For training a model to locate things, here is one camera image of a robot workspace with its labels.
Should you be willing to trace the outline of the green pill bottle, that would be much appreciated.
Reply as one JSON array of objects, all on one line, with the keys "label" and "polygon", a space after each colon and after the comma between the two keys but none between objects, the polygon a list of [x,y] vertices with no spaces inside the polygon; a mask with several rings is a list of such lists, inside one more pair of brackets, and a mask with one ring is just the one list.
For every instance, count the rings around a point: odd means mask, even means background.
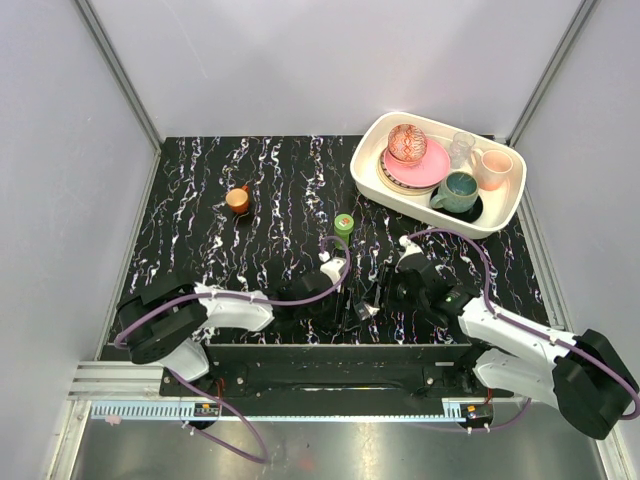
[{"label": "green pill bottle", "polygon": [[334,234],[340,238],[346,246],[350,245],[350,237],[354,227],[354,218],[349,214],[342,213],[334,219]]}]

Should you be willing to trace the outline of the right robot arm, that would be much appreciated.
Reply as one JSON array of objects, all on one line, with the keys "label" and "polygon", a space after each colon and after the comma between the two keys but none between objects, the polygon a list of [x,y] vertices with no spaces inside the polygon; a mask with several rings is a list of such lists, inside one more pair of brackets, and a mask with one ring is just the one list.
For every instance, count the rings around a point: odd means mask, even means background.
[{"label": "right robot arm", "polygon": [[601,333],[555,331],[507,312],[415,255],[382,270],[374,297],[381,307],[416,313],[479,342],[480,354],[453,374],[463,395],[486,388],[520,394],[555,408],[596,440],[608,437],[639,396],[638,383]]}]

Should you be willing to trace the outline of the green bottle cap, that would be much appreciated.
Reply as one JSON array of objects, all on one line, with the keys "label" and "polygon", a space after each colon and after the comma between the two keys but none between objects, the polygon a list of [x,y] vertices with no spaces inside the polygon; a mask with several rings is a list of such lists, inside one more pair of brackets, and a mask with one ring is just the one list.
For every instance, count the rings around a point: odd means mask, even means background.
[{"label": "green bottle cap", "polygon": [[334,229],[338,232],[350,233],[354,228],[355,222],[349,214],[339,214],[334,219]]}]

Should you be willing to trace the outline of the clear weekly pill organizer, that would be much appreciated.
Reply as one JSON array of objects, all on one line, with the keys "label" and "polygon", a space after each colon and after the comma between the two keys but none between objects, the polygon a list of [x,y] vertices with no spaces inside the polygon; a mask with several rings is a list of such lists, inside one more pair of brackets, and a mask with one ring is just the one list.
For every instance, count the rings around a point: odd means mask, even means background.
[{"label": "clear weekly pill organizer", "polygon": [[354,313],[359,322],[364,322],[374,317],[379,311],[378,308],[368,304],[365,301],[360,301],[354,304]]}]

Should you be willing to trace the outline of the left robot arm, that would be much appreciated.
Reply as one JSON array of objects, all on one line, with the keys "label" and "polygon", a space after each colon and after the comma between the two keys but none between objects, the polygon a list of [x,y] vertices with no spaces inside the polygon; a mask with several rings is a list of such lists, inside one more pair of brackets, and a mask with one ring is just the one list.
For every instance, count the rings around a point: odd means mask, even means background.
[{"label": "left robot arm", "polygon": [[281,335],[333,310],[345,279],[339,260],[267,292],[224,290],[170,274],[121,300],[114,346],[126,350],[134,364],[159,363],[177,372],[190,393],[203,396],[214,388],[216,372],[197,333],[226,329]]}]

